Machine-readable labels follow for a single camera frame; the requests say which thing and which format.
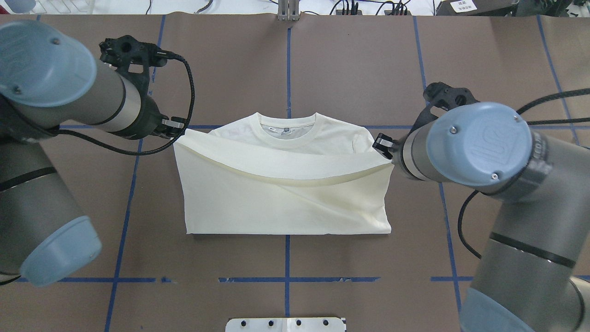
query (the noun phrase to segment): cable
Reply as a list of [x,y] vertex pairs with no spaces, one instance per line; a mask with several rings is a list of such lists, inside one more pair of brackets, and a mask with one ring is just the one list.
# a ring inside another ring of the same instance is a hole
[[203,8],[197,10],[196,13],[200,14],[200,13],[206,11],[211,6],[212,3],[213,3],[213,0],[209,0],[209,2],[207,2],[207,4],[203,6]]
[[16,276],[15,278],[12,278],[12,279],[9,279],[9,280],[6,280],[6,281],[2,281],[2,282],[0,282],[0,286],[8,285],[8,284],[10,284],[13,281],[17,281],[18,278],[20,278],[20,277],[21,276]]
[[459,211],[459,218],[457,218],[457,233],[459,233],[459,239],[461,240],[461,243],[463,243],[465,248],[467,248],[467,250],[469,250],[469,252],[471,252],[475,257],[481,259],[481,254],[478,253],[477,250],[473,249],[473,247],[470,246],[469,243],[467,243],[467,241],[465,240],[465,236],[463,236],[463,216],[465,215],[465,209],[467,208],[469,202],[471,202],[473,197],[475,197],[477,194],[479,194],[479,191],[477,190],[472,192],[463,203],[463,206],[461,206],[461,211]]
[[152,0],[149,0],[149,7],[146,10],[146,15],[148,14],[150,9],[152,9]]
[[[578,90],[570,90],[570,91],[564,91],[564,92],[560,92],[560,93],[554,93],[552,95],[547,95],[545,97],[541,97],[541,98],[533,100],[532,102],[522,106],[519,110],[516,111],[516,113],[518,113],[518,114],[525,113],[527,110],[529,110],[537,105],[540,105],[542,103],[546,103],[548,101],[551,101],[551,100],[567,98],[567,97],[575,97],[575,96],[584,96],[584,95],[590,95],[590,89],[578,89]],[[530,126],[530,125],[548,125],[548,124],[554,124],[554,123],[579,123],[579,122],[590,122],[590,118],[529,121],[529,122],[527,122],[527,124]],[[473,199],[473,197],[475,197],[478,193],[479,193],[479,191],[477,191],[477,190],[472,192],[467,197],[465,202],[463,203],[463,206],[461,206],[461,210],[459,211],[459,217],[457,218],[457,232],[459,234],[459,239],[461,240],[461,243],[465,246],[465,248],[467,248],[467,250],[469,250],[475,257],[481,259],[480,253],[478,253],[477,250],[473,249],[473,247],[470,246],[469,243],[467,243],[467,241],[465,240],[465,237],[463,235],[463,216],[465,215],[465,209],[467,208],[467,205]]]
[[136,151],[127,151],[127,150],[123,150],[123,149],[119,149],[119,148],[113,147],[112,145],[109,145],[109,144],[106,144],[106,143],[102,143],[102,142],[98,141],[97,139],[94,139],[94,138],[92,138],[90,136],[87,136],[87,135],[82,134],[82,133],[77,132],[77,131],[71,131],[71,130],[67,130],[67,129],[58,129],[56,131],[53,131],[53,133],[54,134],[57,134],[57,135],[63,134],[63,135],[75,136],[75,137],[81,138],[81,139],[83,139],[85,141],[89,141],[90,143],[96,144],[96,145],[98,145],[100,147],[103,147],[105,149],[109,149],[111,151],[118,152],[120,154],[125,154],[125,155],[151,155],[151,154],[155,154],[155,153],[164,151],[165,149],[169,148],[182,135],[184,135],[186,129],[188,128],[188,124],[191,121],[192,110],[193,110],[193,108],[195,106],[195,83],[193,81],[191,68],[190,68],[188,62],[182,56],[179,56],[178,54],[173,54],[172,59],[178,60],[178,61],[182,62],[185,65],[186,73],[188,75],[188,82],[189,82],[189,85],[191,86],[191,103],[189,105],[188,113],[186,115],[186,122],[185,122],[184,126],[182,127],[182,130],[180,131],[180,133],[178,133],[178,136],[176,136],[173,139],[171,139],[168,143],[162,145],[161,147],[159,147],[157,149],[153,149],[153,150],[149,150],[149,151],[143,151],[143,152],[136,152]]
[[381,8],[383,8],[383,6],[385,6],[385,4],[391,4],[391,11],[392,12],[394,11],[395,3],[393,1],[381,2],[381,6],[379,6],[379,9],[377,9],[375,16],[379,15],[379,11],[381,11]]
[[334,9],[336,9],[336,6],[338,6],[339,3],[341,3],[343,0],[338,0],[336,1],[336,3],[334,4],[334,6],[332,7],[332,10],[330,11],[330,13],[328,15],[331,15],[334,12]]
[[527,124],[529,126],[535,126],[535,125],[558,125],[558,124],[564,124],[564,123],[582,123],[582,122],[590,122],[590,118],[528,121]]
[[516,113],[518,113],[518,114],[525,113],[529,109],[531,109],[537,105],[540,105],[542,103],[550,102],[551,100],[568,98],[568,97],[583,96],[583,95],[590,95],[590,89],[578,89],[578,90],[570,90],[570,91],[554,93],[552,95],[548,95],[548,96],[533,100],[532,102],[519,108],[516,111]]

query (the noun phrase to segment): folded t-shirt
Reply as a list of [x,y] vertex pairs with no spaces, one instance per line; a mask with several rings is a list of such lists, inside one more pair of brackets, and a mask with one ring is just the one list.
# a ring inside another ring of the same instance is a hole
[[258,113],[175,144],[187,233],[390,233],[393,166],[363,127]]

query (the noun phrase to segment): metal bracket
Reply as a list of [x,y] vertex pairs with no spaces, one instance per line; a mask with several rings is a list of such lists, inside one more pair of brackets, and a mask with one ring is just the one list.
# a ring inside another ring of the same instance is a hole
[[234,318],[225,332],[346,332],[346,319],[314,318]]
[[278,20],[279,21],[298,21],[299,0],[277,0],[278,2]]

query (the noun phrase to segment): t-shirt sleeve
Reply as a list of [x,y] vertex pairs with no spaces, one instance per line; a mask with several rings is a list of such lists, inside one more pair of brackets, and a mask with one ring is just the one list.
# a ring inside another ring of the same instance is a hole
[[352,148],[356,153],[374,151],[374,142],[375,140],[373,139],[371,133],[363,128],[363,130],[356,135],[355,140],[352,142]]

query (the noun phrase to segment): power strip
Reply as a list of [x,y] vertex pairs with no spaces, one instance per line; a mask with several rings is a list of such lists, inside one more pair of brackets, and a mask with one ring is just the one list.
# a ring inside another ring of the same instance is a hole
[[[336,15],[342,15],[342,12],[343,12],[342,9],[337,9]],[[359,9],[357,15],[362,15],[362,14],[363,14],[363,12]]]

